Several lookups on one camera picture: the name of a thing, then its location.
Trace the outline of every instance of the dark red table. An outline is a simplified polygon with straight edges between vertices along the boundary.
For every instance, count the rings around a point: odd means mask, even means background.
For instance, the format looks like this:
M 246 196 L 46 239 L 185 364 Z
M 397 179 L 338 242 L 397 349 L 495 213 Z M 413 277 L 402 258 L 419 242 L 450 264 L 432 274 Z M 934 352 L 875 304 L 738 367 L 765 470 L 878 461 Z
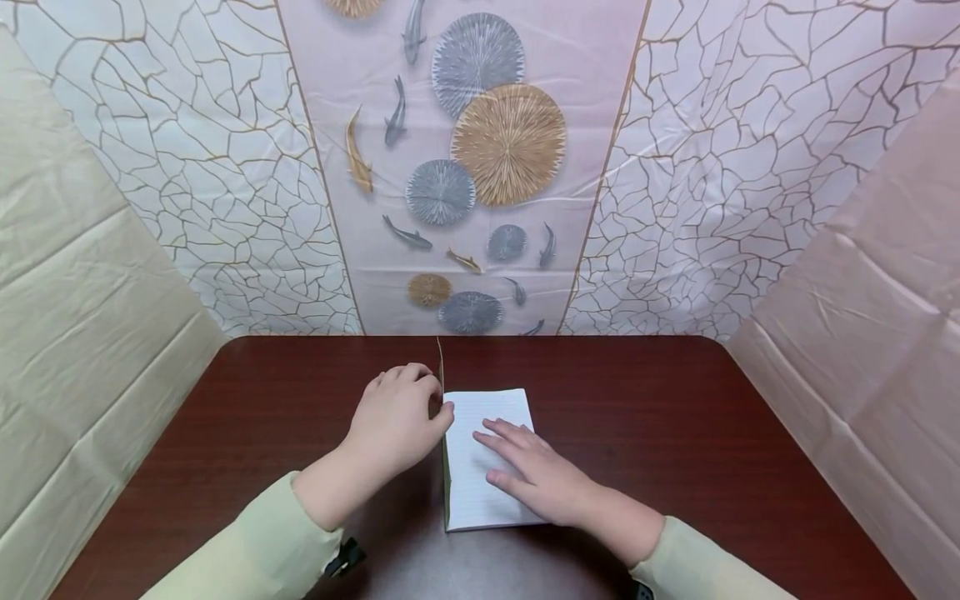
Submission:
M 804 600 L 911 598 L 724 349 L 700 338 L 444 338 L 448 390 L 527 391 L 534 424 L 606 485 L 679 516 Z M 332 449 L 367 382 L 434 338 L 224 347 L 54 593 L 136 598 L 281 474 Z M 311 598 L 629 598 L 576 531 L 446 535 L 440 457 L 348 526 L 370 555 Z

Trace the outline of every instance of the finger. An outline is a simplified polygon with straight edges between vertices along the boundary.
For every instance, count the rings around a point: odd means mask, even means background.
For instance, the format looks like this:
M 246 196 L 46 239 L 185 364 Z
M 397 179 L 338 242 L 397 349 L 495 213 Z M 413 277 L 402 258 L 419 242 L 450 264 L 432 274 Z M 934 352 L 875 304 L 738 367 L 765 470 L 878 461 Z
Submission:
M 422 376 L 429 375 L 430 373 L 432 373 L 432 371 L 430 371 L 430 368 L 427 367 L 426 365 L 422 365 L 420 363 L 410 363 L 409 365 L 403 368 L 402 372 L 400 372 L 399 379 L 400 381 L 409 381 L 413 383 L 414 381 L 417 381 L 418 379 L 420 379 Z
M 529 448 L 532 445 L 532 441 L 524 435 L 523 430 L 507 420 L 483 419 L 483 426 L 521 448 Z
M 373 390 L 375 390 L 375 389 L 377 389 L 378 387 L 380 387 L 380 382 L 383 381 L 383 375 L 384 375 L 384 374 L 385 374 L 385 373 L 381 372 L 378 376 L 374 377 L 373 380 L 372 380 L 370 383 L 367 384 L 367 387 L 366 387 L 366 389 L 364 389 L 363 393 L 364 393 L 364 394 L 369 394 L 369 393 L 372 392 Z
M 440 407 L 440 412 L 430 421 L 430 427 L 433 435 L 439 442 L 446 434 L 446 430 L 453 424 L 453 402 L 444 402 Z
M 522 502 L 527 508 L 534 510 L 531 506 L 537 493 L 537 487 L 527 482 L 517 479 L 510 473 L 502 470 L 493 469 L 487 473 L 487 482 L 495 488 L 502 490 Z
M 427 398 L 430 398 L 432 395 L 439 396 L 444 392 L 444 386 L 440 385 L 440 379 L 433 375 L 427 375 L 418 381 L 417 386 L 420 387 Z
M 400 374 L 403 372 L 404 368 L 405 367 L 403 365 L 400 365 L 399 367 L 393 367 L 392 369 L 388 370 L 383 375 L 382 383 L 390 383 L 391 381 L 396 381 L 400 377 Z
M 519 469 L 520 472 L 523 472 L 523 468 L 520 466 L 520 463 L 523 462 L 523 448 L 503 438 L 480 433 L 479 431 L 473 432 L 473 439 L 493 450 L 508 463 Z
M 521 425 L 520 429 L 522 429 L 523 431 L 526 431 L 537 444 L 542 445 L 544 448 L 552 449 L 550 444 L 548 444 L 544 438 L 534 433 L 533 430 L 530 429 L 530 427 L 527 427 L 526 425 Z

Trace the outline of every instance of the light green sleeve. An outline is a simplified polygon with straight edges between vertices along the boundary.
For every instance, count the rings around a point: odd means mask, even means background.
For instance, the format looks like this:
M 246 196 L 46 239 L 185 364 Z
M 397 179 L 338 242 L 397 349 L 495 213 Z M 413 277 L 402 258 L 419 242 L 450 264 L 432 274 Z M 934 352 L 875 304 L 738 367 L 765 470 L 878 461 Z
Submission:
M 630 570 L 656 600 L 795 600 L 686 523 L 669 516 L 649 559 Z
M 300 600 L 340 552 L 343 530 L 318 527 L 289 473 L 142 600 Z

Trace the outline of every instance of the wall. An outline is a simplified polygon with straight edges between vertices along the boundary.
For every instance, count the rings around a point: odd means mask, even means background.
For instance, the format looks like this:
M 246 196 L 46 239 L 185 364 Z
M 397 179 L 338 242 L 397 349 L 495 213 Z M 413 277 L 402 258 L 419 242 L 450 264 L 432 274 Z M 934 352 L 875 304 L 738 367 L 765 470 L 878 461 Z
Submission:
M 53 589 L 226 340 L 0 25 L 0 598 Z
M 960 72 L 730 344 L 920 598 L 960 589 Z
M 727 340 L 957 64 L 960 44 L 956 2 L 603 2 L 589 20 L 586 5 L 426 0 L 427 41 L 408 68 L 400 34 L 414 0 L 374 3 L 356 21 L 331 0 L 279 4 L 0 0 L 0 20 L 229 335 L 435 332 L 436 308 L 406 297 L 428 269 L 454 291 L 495 296 L 505 319 L 493 334 L 544 319 L 541 334 Z M 433 231 L 426 258 L 391 246 L 380 216 L 413 228 L 406 181 L 448 156 L 455 122 L 427 67 L 445 28 L 480 11 L 517 28 L 526 83 L 564 115 L 566 154 L 530 202 Z M 387 151 L 397 74 L 408 133 Z M 371 198 L 345 168 L 360 102 Z M 491 269 L 486 237 L 514 220 L 528 248 Z M 542 221 L 559 242 L 546 270 Z M 489 272 L 464 273 L 446 245 Z M 525 286 L 525 306 L 502 275 Z

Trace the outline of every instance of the white cracked pattern backdrop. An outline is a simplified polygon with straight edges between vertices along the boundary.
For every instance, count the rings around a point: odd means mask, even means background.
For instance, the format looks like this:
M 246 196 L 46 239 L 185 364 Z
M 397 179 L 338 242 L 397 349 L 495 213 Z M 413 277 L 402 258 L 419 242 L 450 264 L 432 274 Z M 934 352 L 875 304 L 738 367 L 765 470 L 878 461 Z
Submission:
M 361 332 L 273 0 L 0 0 L 0 20 L 224 331 Z M 726 340 L 957 63 L 958 24 L 949 1 L 654 0 L 547 316 Z
M 960 3 L 654 0 L 562 333 L 727 340 L 957 63 Z
M 359 333 L 270 0 L 0 1 L 224 331 Z

